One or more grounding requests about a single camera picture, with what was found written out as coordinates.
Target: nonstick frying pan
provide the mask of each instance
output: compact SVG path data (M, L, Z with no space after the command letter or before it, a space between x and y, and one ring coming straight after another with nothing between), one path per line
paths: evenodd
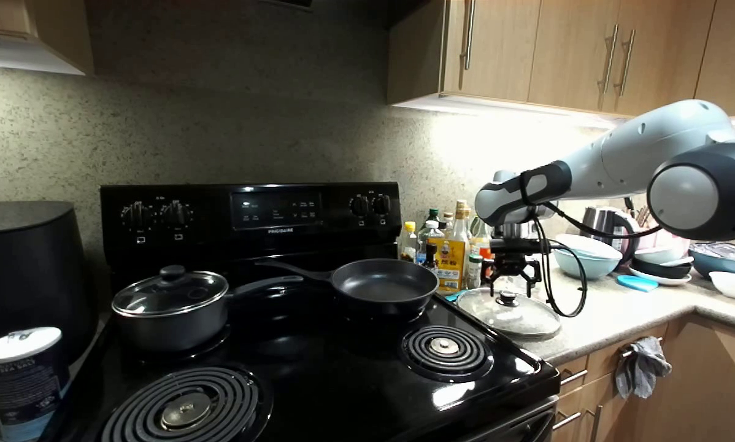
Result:
M324 272L306 271L277 260L258 260L256 264L328 282L340 294L337 298L342 304L360 316L414 316L438 289L433 272L409 261L375 258Z

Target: glass lid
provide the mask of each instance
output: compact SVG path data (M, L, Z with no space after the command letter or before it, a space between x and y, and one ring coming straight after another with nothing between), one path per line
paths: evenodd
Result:
M561 328L558 315L538 300L507 290L489 287L463 292L458 307L489 327L516 336L553 336Z
M170 316L216 302L227 290L227 280L217 273L165 266L116 294L112 308L122 316Z

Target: saucepan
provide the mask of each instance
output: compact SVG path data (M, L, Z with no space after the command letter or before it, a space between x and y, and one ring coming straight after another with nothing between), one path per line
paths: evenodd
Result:
M256 264L331 284L339 295L337 300L360 317L415 316L438 289L438 277L432 271L402 260L359 260L325 272L306 271L270 258Z
M301 281L300 276L272 277L230 291L228 281L217 273L165 266L159 275L116 294L112 310L124 338L138 349L180 352L206 342L224 327L227 300Z

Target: stove control panel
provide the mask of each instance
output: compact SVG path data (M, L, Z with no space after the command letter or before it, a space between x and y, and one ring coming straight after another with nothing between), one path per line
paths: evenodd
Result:
M226 243L258 254L332 238L391 242L401 229L395 182L104 185L101 212L107 260Z

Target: wall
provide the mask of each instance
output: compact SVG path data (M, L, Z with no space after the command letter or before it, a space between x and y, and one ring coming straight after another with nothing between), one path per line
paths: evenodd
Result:
M0 200L75 202L99 274L101 184L394 180L419 220L598 134L386 106L384 2L88 6L94 78L0 69Z

